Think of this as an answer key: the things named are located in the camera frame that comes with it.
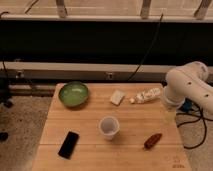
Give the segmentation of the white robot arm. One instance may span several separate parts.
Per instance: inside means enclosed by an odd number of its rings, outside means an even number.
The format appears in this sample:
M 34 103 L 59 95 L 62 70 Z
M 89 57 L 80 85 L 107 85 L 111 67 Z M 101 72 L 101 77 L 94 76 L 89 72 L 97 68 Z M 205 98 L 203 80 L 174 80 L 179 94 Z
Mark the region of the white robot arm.
M 161 94 L 167 123 L 175 121 L 176 110 L 183 105 L 186 98 L 213 114 L 213 87 L 206 83 L 208 76 L 208 67 L 199 61 L 174 67 L 167 72 L 167 85 Z

